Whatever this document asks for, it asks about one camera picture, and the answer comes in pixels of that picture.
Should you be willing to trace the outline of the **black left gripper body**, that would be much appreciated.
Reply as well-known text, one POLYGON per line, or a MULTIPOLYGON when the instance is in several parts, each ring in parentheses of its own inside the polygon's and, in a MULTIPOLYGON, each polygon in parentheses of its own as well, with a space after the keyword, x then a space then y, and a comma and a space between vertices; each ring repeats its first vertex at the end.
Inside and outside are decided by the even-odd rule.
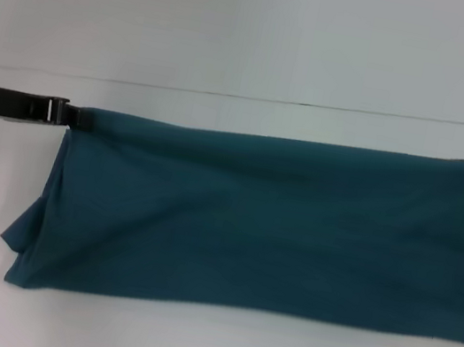
POLYGON ((0 119, 48 123, 50 99, 0 88, 0 119))

